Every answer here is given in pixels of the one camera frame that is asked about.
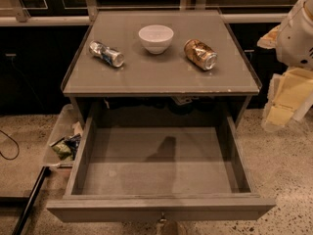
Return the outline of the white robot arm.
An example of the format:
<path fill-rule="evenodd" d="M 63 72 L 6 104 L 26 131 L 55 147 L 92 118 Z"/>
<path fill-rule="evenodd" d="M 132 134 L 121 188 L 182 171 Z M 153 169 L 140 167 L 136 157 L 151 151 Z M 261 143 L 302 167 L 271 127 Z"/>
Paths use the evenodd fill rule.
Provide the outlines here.
<path fill-rule="evenodd" d="M 257 46 L 275 49 L 277 60 L 288 67 L 283 74 L 274 73 L 269 83 L 261 125 L 274 132 L 292 118 L 300 121 L 312 106 L 313 0 L 298 0 Z"/>

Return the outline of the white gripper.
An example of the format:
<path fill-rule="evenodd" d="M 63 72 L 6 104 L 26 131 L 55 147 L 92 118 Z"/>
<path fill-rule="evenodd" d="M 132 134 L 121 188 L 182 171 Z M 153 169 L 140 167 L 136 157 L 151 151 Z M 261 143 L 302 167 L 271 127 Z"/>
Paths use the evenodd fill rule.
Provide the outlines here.
<path fill-rule="evenodd" d="M 276 48 L 277 59 L 289 66 L 282 75 L 274 73 L 270 81 L 261 122 L 268 132 L 282 129 L 291 119 L 301 121 L 313 106 L 312 10 L 313 0 L 298 0 L 280 27 L 257 41 L 260 48 Z"/>

